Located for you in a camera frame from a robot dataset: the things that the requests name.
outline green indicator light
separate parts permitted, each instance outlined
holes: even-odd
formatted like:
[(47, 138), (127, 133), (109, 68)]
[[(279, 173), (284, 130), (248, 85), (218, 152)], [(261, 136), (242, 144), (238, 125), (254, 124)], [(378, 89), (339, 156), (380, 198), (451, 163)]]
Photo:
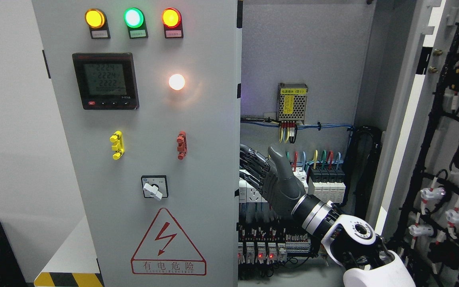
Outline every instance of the green indicator light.
[(129, 8), (125, 10), (124, 20), (130, 28), (139, 28), (144, 22), (144, 16), (139, 9)]

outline yellow terminal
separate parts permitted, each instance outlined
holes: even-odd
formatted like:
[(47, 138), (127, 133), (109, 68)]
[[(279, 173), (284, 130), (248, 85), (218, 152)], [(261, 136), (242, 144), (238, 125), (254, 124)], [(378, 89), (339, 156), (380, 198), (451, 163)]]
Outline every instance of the yellow terminal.
[(121, 131), (115, 131), (113, 135), (109, 138), (109, 141), (113, 143), (111, 149), (114, 151), (113, 160), (118, 160), (124, 155), (124, 135)]

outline indicator light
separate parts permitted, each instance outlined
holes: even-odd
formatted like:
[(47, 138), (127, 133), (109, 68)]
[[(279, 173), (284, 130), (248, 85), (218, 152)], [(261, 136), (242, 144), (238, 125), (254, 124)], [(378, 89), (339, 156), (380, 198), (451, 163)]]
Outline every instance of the indicator light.
[(144, 15), (137, 8), (129, 8), (125, 10), (124, 20), (130, 28), (139, 28), (144, 22)]
[(162, 23), (164, 23), (164, 25), (168, 28), (178, 27), (181, 21), (182, 15), (180, 15), (180, 12), (175, 8), (166, 8), (162, 12)]
[(179, 73), (176, 73), (173, 76), (169, 77), (169, 86), (171, 87), (171, 89), (175, 91), (183, 89), (185, 86), (184, 76), (180, 75)]
[(84, 19), (88, 26), (93, 29), (102, 28), (106, 23), (106, 15), (99, 9), (88, 9), (84, 15)]

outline lightning bolt symbol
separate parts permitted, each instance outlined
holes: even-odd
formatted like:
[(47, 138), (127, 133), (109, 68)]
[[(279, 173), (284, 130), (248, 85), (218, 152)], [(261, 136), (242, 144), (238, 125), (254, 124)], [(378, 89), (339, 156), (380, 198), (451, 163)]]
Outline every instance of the lightning bolt symbol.
[(177, 235), (177, 233), (175, 234), (171, 234), (169, 236), (161, 236), (162, 233), (164, 231), (166, 231), (166, 229), (168, 228), (169, 226), (169, 222), (166, 222), (164, 223), (164, 226), (162, 227), (162, 229), (160, 230), (159, 234), (157, 234), (157, 237), (155, 237), (155, 240), (154, 241), (157, 241), (157, 240), (161, 240), (161, 239), (164, 239), (164, 238), (169, 238), (169, 241), (166, 243), (166, 245), (164, 245), (164, 247), (162, 249), (159, 249), (159, 254), (157, 254), (157, 256), (160, 256), (162, 253), (164, 253), (164, 249), (166, 249), (166, 247), (169, 245), (169, 243), (171, 243), (171, 241), (175, 238), (175, 236)]

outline green wire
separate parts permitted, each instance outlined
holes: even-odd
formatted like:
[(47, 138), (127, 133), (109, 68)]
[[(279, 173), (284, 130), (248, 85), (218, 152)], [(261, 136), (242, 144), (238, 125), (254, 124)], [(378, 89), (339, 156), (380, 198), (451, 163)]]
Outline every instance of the green wire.
[(320, 158), (320, 160), (321, 160), (321, 162), (322, 162), (322, 169), (325, 168), (326, 158), (327, 158), (327, 151), (324, 150), (324, 151), (322, 152), (322, 157)]

